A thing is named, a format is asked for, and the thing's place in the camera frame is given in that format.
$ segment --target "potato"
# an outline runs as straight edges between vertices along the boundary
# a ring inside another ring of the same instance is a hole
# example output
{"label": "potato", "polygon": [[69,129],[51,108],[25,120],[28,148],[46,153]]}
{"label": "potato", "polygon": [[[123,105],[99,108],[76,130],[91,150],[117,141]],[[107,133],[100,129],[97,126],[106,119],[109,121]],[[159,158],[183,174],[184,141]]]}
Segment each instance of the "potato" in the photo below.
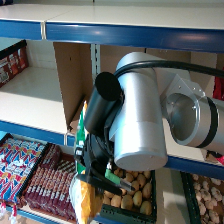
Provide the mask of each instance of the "potato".
{"label": "potato", "polygon": [[137,191],[133,197],[133,202],[136,207],[140,207],[142,204],[142,192]]}
{"label": "potato", "polygon": [[127,194],[133,196],[135,194],[136,191],[139,190],[139,183],[137,180],[134,180],[132,183],[131,183],[131,186],[135,188],[134,191],[128,191]]}
{"label": "potato", "polygon": [[152,213],[152,204],[149,201],[144,201],[140,208],[140,213],[150,215]]}
{"label": "potato", "polygon": [[118,177],[123,177],[123,175],[124,175],[124,171],[123,170],[120,170],[117,176]]}
{"label": "potato", "polygon": [[132,172],[132,176],[133,176],[134,178],[136,178],[136,177],[138,176],[138,172],[137,172],[137,171],[133,171],[133,172]]}
{"label": "potato", "polygon": [[149,179],[151,177],[151,171],[144,171],[144,176]]}
{"label": "potato", "polygon": [[121,206],[121,196],[114,195],[113,198],[111,199],[111,206],[120,208],[120,206]]}
{"label": "potato", "polygon": [[116,170],[114,170],[114,174],[115,174],[116,176],[118,176],[119,171],[120,171],[120,169],[116,169]]}
{"label": "potato", "polygon": [[103,204],[110,205],[110,199],[106,195],[103,196]]}
{"label": "potato", "polygon": [[124,180],[131,183],[134,180],[134,177],[130,173],[126,173],[126,177],[124,178]]}
{"label": "potato", "polygon": [[131,210],[133,207],[133,200],[131,195],[125,195],[121,200],[121,208]]}
{"label": "potato", "polygon": [[146,178],[143,174],[140,173],[137,177],[137,181],[139,183],[140,188],[143,188],[146,182]]}
{"label": "potato", "polygon": [[127,191],[123,188],[121,188],[121,191],[122,191],[122,196],[124,196],[127,193]]}
{"label": "potato", "polygon": [[151,183],[147,183],[145,185],[145,187],[143,188],[143,190],[142,190],[143,198],[149,199],[150,195],[151,195],[151,192],[152,192],[152,184]]}
{"label": "potato", "polygon": [[109,191],[104,191],[104,194],[108,197],[108,198],[112,198],[114,196],[113,193],[110,193]]}

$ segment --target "product box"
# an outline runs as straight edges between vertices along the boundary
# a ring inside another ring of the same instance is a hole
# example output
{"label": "product box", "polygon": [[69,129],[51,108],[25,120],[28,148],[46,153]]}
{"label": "product box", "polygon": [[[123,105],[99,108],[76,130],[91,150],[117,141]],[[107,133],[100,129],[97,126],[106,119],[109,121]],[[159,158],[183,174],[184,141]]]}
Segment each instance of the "product box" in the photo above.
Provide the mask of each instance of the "product box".
{"label": "product box", "polygon": [[42,161],[47,145],[25,141],[6,134],[0,141],[0,202],[23,207],[22,192],[27,187],[37,165]]}
{"label": "product box", "polygon": [[26,46],[22,40],[0,51],[0,88],[28,67]]}
{"label": "product box", "polygon": [[34,211],[76,223],[69,197],[69,186],[76,173],[75,160],[73,155],[61,150],[58,153],[59,150],[59,146],[49,144],[37,172],[23,191],[23,197]]}

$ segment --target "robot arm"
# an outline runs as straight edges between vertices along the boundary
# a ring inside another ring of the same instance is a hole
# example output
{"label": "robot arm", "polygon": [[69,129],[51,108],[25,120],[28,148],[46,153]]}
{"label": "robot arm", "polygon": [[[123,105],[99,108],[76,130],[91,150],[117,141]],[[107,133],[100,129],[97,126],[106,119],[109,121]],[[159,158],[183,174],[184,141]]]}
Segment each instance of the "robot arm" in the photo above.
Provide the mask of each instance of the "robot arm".
{"label": "robot arm", "polygon": [[206,97],[191,82],[189,72],[180,68],[224,75],[211,68],[131,53],[121,59],[114,75],[97,77],[84,120],[90,134],[75,155],[87,168],[79,179],[121,194],[119,187],[128,188],[128,183],[105,177],[111,166],[133,171],[163,167],[167,153],[162,116],[178,144],[224,155],[224,103]]}

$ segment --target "blue shelf edge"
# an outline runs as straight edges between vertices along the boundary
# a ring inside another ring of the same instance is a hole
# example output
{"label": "blue shelf edge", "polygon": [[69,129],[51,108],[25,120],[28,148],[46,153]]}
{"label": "blue shelf edge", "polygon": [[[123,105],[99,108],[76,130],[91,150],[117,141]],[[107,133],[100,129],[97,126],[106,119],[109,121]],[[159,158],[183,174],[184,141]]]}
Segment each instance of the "blue shelf edge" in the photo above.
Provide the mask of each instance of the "blue shelf edge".
{"label": "blue shelf edge", "polygon": [[64,145],[64,134],[27,127],[19,124],[13,124],[5,121],[0,121],[0,130],[12,134],[39,139],[58,145]]}
{"label": "blue shelf edge", "polygon": [[224,166],[168,156],[166,168],[224,180]]}
{"label": "blue shelf edge", "polygon": [[[9,211],[9,212],[12,212],[12,207],[6,206],[6,210]],[[60,224],[59,222],[55,222],[55,221],[52,221],[50,219],[46,219],[46,218],[43,218],[41,216],[26,212],[26,211],[23,211],[23,210],[20,210],[20,209],[17,210],[17,214],[21,215],[25,218],[32,219],[32,220],[35,220],[37,222],[44,223],[44,224]]]}
{"label": "blue shelf edge", "polygon": [[67,146],[74,147],[75,144],[75,136],[67,135]]}
{"label": "blue shelf edge", "polygon": [[0,19],[0,37],[42,40],[41,23]]}
{"label": "blue shelf edge", "polygon": [[46,23],[50,41],[224,53],[224,30]]}
{"label": "blue shelf edge", "polygon": [[[12,212],[12,207],[6,206],[6,210],[8,212]],[[52,221],[50,219],[46,219],[46,218],[43,218],[41,216],[26,212],[26,211],[23,211],[23,210],[20,210],[20,209],[17,210],[17,214],[21,215],[25,218],[32,219],[32,220],[35,220],[37,222],[44,223],[44,224],[60,224],[59,222],[55,222],[55,221]],[[94,218],[94,220],[99,222],[99,223],[102,223],[102,224],[103,223],[105,223],[105,224],[122,224],[122,223],[118,223],[118,222],[115,222],[115,221],[112,221],[112,220],[109,220],[109,219],[102,218],[99,215],[97,215]]]}

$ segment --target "store shelf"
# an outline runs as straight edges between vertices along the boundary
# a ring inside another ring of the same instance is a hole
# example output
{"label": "store shelf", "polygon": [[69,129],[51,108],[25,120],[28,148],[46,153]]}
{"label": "store shelf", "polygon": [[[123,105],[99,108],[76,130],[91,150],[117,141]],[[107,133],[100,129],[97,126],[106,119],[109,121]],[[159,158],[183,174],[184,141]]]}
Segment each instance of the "store shelf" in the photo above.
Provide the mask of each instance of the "store shelf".
{"label": "store shelf", "polygon": [[1,131],[64,145],[67,126],[57,71],[28,67],[4,85],[0,126]]}
{"label": "store shelf", "polygon": [[41,40],[47,19],[71,10],[70,6],[15,4],[0,7],[0,36]]}
{"label": "store shelf", "polygon": [[204,160],[201,149],[178,145],[171,135],[168,122],[163,120],[166,148],[168,154],[167,168],[195,173],[224,180],[224,166]]}
{"label": "store shelf", "polygon": [[[156,224],[185,223],[190,224],[187,203],[183,191],[180,172],[162,168],[156,171],[156,197],[157,197],[157,222]],[[45,224],[68,224],[69,222],[61,219],[35,212],[24,206],[17,211],[18,215],[33,219]],[[91,224],[119,224],[97,215]]]}
{"label": "store shelf", "polygon": [[187,51],[224,52],[224,5],[79,5],[49,19],[46,36],[70,41]]}

